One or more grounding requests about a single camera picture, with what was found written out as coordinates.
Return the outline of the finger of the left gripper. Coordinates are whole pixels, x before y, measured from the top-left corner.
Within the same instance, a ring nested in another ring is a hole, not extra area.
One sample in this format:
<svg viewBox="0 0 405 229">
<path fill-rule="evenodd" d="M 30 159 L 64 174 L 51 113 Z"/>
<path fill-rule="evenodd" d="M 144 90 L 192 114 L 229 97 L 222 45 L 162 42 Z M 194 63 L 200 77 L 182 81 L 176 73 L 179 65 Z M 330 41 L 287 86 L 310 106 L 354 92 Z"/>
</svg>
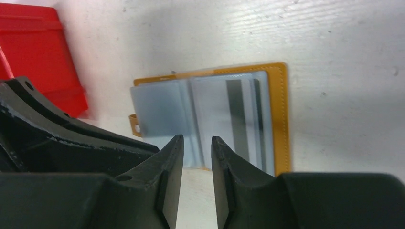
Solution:
<svg viewBox="0 0 405 229">
<path fill-rule="evenodd" d="M 0 83 L 1 172 L 105 173 L 116 177 L 156 146 L 70 117 L 25 77 Z"/>
</svg>

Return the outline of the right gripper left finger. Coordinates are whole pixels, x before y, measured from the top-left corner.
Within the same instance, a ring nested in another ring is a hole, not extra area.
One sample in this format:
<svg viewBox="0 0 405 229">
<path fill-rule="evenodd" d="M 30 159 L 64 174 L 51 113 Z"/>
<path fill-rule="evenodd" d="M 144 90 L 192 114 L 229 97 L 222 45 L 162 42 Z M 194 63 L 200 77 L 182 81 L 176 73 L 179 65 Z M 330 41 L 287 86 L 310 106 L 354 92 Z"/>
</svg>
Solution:
<svg viewBox="0 0 405 229">
<path fill-rule="evenodd" d="M 117 176 L 3 173 L 3 229 L 173 229 L 183 167 L 182 135 Z"/>
</svg>

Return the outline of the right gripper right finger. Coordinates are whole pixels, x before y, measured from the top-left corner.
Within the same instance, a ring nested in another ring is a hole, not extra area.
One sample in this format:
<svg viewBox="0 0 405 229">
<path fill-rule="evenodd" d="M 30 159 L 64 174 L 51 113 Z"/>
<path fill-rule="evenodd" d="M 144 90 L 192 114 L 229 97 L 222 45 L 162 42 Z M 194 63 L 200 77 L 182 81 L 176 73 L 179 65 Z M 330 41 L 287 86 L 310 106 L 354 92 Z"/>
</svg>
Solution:
<svg viewBox="0 0 405 229">
<path fill-rule="evenodd" d="M 212 138 L 220 229 L 402 229 L 405 186 L 383 173 L 282 173 L 276 177 Z"/>
</svg>

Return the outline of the yellow leather card holder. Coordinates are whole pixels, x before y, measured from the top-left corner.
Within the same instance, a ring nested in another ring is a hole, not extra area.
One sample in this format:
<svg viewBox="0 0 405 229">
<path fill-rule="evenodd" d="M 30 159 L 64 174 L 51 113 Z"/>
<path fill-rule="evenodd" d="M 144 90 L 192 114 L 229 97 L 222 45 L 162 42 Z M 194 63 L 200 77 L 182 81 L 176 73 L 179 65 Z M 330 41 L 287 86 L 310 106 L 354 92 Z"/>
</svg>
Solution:
<svg viewBox="0 0 405 229">
<path fill-rule="evenodd" d="M 242 73 L 253 73 L 260 82 L 264 150 L 262 168 L 257 168 L 270 175 L 290 171 L 287 67 L 282 62 L 136 79 L 130 89 L 135 109 L 129 117 L 133 134 L 158 147 L 181 134 L 184 136 L 184 167 L 208 169 L 204 165 L 191 79 Z"/>
</svg>

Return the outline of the white card with stripe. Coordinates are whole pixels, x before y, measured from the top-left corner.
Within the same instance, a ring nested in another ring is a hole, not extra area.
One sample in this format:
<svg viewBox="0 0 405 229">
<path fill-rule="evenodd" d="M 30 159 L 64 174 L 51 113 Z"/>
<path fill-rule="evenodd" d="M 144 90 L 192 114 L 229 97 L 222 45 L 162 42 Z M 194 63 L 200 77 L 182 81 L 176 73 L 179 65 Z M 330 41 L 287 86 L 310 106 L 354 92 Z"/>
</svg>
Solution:
<svg viewBox="0 0 405 229">
<path fill-rule="evenodd" d="M 204 165 L 212 168 L 211 138 L 221 137 L 239 156 L 262 168 L 260 82 L 253 73 L 191 79 Z"/>
</svg>

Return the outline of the red plastic tray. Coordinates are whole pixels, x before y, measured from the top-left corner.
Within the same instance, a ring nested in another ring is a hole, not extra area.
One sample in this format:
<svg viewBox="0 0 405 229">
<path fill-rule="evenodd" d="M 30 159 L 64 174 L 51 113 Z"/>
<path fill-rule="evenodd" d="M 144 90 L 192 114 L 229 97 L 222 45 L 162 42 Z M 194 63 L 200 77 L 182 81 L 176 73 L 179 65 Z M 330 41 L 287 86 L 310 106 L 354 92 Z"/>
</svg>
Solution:
<svg viewBox="0 0 405 229">
<path fill-rule="evenodd" d="M 56 9 L 1 3 L 0 78 L 20 76 L 70 117 L 88 109 Z"/>
</svg>

